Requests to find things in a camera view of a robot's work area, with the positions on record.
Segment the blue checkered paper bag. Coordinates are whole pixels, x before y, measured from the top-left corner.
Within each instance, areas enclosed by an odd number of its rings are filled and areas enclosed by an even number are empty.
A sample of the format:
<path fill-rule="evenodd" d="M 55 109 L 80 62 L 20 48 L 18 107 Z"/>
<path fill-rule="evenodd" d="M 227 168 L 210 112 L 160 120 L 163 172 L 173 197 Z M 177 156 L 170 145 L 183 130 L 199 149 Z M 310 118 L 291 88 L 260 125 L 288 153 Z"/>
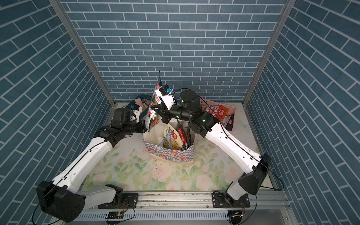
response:
<path fill-rule="evenodd" d="M 169 122 L 169 124 L 175 129 L 177 128 L 178 123 L 179 122 L 176 119 L 171 119 Z M 149 153 L 155 158 L 158 158 L 163 161 L 184 164 L 184 165 L 191 164 L 194 160 L 194 144 L 189 146 L 187 150 L 183 149 L 181 151 L 164 148 L 161 145 L 164 140 L 164 125 L 165 123 L 159 122 L 156 126 L 154 126 L 151 129 L 151 131 L 147 131 L 142 135 L 143 142 L 146 148 L 148 149 Z"/>

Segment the black seasoning packet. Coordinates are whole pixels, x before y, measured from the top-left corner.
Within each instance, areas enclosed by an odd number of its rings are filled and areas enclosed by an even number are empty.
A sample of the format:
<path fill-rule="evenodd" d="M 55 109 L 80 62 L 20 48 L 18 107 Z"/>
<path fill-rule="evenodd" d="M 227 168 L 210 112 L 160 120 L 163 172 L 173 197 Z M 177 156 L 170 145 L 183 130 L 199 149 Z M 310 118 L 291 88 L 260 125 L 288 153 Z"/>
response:
<path fill-rule="evenodd" d="M 181 141 L 183 142 L 182 148 L 184 150 L 187 150 L 189 148 L 189 146 L 190 146 L 190 142 L 189 142 L 189 139 L 187 137 L 186 130 L 184 129 L 184 127 L 180 123 L 177 124 L 176 129 L 177 129 L 177 131 L 178 131 L 178 133 L 180 135 Z"/>

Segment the white green red packet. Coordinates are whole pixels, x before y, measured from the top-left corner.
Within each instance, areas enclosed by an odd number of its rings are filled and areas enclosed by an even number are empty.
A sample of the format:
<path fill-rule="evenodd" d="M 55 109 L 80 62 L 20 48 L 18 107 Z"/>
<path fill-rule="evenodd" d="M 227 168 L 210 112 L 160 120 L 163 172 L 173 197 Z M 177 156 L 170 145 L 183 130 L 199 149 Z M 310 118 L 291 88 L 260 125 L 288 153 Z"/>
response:
<path fill-rule="evenodd" d="M 148 131 L 151 131 L 151 129 L 159 123 L 158 114 L 154 110 L 152 110 L 151 106 L 158 105 L 161 102 L 156 94 L 156 90 L 158 90 L 161 86 L 162 86 L 162 81 L 161 81 L 161 78 L 159 77 L 157 80 L 156 87 L 153 92 L 153 96 L 152 96 L 152 99 L 151 99 L 151 102 L 150 102 L 150 105 L 148 108 L 147 115 L 145 117 L 145 123 L 147 125 Z"/>

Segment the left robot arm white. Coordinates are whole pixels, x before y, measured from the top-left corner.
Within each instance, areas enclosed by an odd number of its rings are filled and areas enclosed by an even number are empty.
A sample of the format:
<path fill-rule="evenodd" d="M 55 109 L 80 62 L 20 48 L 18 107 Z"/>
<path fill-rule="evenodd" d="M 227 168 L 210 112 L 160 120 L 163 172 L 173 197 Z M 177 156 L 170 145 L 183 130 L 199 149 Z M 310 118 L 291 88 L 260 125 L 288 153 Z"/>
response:
<path fill-rule="evenodd" d="M 38 207 L 64 222 L 75 220 L 83 210 L 96 206 L 118 208 L 123 205 L 123 189 L 112 184 L 94 192 L 80 192 L 80 187 L 96 164 L 122 139 L 147 131 L 145 121 L 132 121 L 100 128 L 90 144 L 50 182 L 41 182 L 36 191 Z"/>

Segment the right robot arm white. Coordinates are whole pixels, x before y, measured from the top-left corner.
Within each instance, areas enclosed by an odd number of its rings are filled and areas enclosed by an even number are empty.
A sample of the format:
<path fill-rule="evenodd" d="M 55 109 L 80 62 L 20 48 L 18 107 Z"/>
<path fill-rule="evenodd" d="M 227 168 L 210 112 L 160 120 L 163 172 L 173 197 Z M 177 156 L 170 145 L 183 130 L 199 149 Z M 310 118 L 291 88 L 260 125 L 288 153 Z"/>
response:
<path fill-rule="evenodd" d="M 201 107 L 201 98 L 192 90 L 181 93 L 181 104 L 176 103 L 169 87 L 155 91 L 156 104 L 151 106 L 163 123 L 171 119 L 187 121 L 197 134 L 215 143 L 243 170 L 243 175 L 230 184 L 225 192 L 227 201 L 237 201 L 246 194 L 256 195 L 269 172 L 271 158 L 252 151 L 227 131 L 220 120 Z"/>

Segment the dark teal plastic bin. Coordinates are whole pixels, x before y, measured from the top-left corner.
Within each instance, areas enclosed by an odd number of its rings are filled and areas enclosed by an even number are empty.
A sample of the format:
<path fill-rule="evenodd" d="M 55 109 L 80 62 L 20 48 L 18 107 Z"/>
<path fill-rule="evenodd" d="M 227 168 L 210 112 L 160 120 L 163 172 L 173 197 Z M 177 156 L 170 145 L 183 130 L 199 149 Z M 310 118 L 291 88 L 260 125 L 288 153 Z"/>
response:
<path fill-rule="evenodd" d="M 130 103 L 128 103 L 128 106 L 130 106 L 131 109 L 138 109 L 139 107 L 142 107 L 142 112 L 140 113 L 140 119 L 144 119 L 145 115 L 148 112 L 151 99 L 152 99 L 151 96 L 141 94 L 136 96 Z"/>

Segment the floral table mat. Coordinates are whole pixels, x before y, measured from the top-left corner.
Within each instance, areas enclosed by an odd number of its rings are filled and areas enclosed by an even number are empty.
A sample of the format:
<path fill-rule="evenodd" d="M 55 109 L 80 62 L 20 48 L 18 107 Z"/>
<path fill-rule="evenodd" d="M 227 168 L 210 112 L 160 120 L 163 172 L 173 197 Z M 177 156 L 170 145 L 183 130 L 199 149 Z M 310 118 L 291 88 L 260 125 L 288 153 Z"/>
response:
<path fill-rule="evenodd" d="M 107 184 L 125 191 L 226 190 L 243 174 L 221 148 L 201 136 L 196 138 L 194 156 L 187 165 L 158 160 L 144 145 L 142 135 L 134 134 L 103 156 L 82 190 L 99 190 Z"/>

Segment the green circuit board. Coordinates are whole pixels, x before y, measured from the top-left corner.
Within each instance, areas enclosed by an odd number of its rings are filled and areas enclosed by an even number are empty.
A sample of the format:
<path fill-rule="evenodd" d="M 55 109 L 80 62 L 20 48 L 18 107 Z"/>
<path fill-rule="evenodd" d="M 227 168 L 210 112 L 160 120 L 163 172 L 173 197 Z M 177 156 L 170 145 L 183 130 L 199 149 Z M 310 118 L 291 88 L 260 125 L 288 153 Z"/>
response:
<path fill-rule="evenodd" d="M 110 219 L 123 219 L 124 212 L 123 211 L 110 211 L 106 217 L 106 220 Z"/>

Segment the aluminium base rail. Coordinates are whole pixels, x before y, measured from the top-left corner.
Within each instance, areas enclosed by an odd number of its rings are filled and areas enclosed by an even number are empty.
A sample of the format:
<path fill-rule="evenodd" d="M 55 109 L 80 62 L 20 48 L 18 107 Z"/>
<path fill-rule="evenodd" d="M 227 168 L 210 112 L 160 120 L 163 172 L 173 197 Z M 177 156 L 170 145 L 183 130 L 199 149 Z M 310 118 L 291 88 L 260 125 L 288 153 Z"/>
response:
<path fill-rule="evenodd" d="M 109 212 L 124 212 L 123 219 L 106 220 Z M 139 191 L 123 193 L 118 208 L 96 206 L 81 212 L 71 225 L 153 224 L 156 222 L 242 225 L 296 225 L 284 191 L 260 190 L 227 202 L 220 191 Z"/>

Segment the aluminium corner frame post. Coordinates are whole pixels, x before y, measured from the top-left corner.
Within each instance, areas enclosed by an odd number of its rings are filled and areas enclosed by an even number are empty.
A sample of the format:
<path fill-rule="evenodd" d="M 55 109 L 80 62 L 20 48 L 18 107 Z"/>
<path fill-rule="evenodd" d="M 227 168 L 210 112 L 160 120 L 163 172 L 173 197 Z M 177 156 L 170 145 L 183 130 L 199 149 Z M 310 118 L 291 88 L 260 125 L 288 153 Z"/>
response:
<path fill-rule="evenodd" d="M 56 15 L 59 17 L 60 21 L 62 22 L 63 26 L 65 27 L 66 31 L 68 32 L 69 36 L 71 37 L 72 41 L 74 42 L 75 46 L 77 47 L 79 53 L 83 57 L 86 65 L 89 67 L 90 71 L 92 72 L 93 76 L 95 77 L 96 81 L 98 82 L 100 88 L 102 89 L 103 93 L 105 94 L 106 98 L 108 99 L 110 105 L 112 107 L 116 106 L 116 101 L 112 97 L 108 87 L 106 86 L 103 78 L 99 70 L 97 69 L 95 63 L 93 62 L 91 56 L 89 55 L 83 41 L 81 40 L 76 28 L 74 27 L 70 17 L 67 15 L 61 1 L 58 0 L 49 0 L 52 8 L 54 9 Z"/>

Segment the right aluminium corner post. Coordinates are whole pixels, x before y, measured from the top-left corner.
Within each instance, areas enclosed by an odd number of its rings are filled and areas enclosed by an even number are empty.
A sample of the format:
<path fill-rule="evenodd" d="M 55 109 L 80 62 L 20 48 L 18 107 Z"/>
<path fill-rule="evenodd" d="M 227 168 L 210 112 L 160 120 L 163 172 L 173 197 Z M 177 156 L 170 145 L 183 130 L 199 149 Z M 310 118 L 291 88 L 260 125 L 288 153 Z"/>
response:
<path fill-rule="evenodd" d="M 277 42 L 277 40 L 278 40 L 278 38 L 279 38 L 283 28 L 284 28 L 284 25 L 285 25 L 289 15 L 290 15 L 291 10 L 293 9 L 295 3 L 296 3 L 296 0 L 288 0 L 288 1 L 286 1 L 285 5 L 284 5 L 284 7 L 283 7 L 283 9 L 281 11 L 280 17 L 279 17 L 279 19 L 278 19 L 278 21 L 277 21 L 277 23 L 276 23 L 276 25 L 274 27 L 272 35 L 271 35 L 271 37 L 269 39 L 269 43 L 267 44 L 267 46 L 265 48 L 265 51 L 264 51 L 264 53 L 262 55 L 262 58 L 261 58 L 261 61 L 260 61 L 259 65 L 258 65 L 258 67 L 257 67 L 256 72 L 254 73 L 254 77 L 253 77 L 253 79 L 252 79 L 252 81 L 250 83 L 250 86 L 249 86 L 249 88 L 248 88 L 248 90 L 246 92 L 246 95 L 245 95 L 245 97 L 243 99 L 243 102 L 242 102 L 243 107 L 246 107 L 247 104 L 249 103 L 251 95 L 255 90 L 255 87 L 256 87 L 256 85 L 257 85 L 257 83 L 258 83 L 258 81 L 259 81 L 259 79 L 260 79 L 260 77 L 261 77 L 261 75 L 263 73 L 263 70 L 264 70 L 264 68 L 266 66 L 266 63 L 268 62 L 268 59 L 269 59 L 269 57 L 270 57 L 270 55 L 271 55 L 271 53 L 272 53 L 272 51 L 273 51 L 273 49 L 275 47 L 275 44 L 276 44 L 276 42 Z"/>

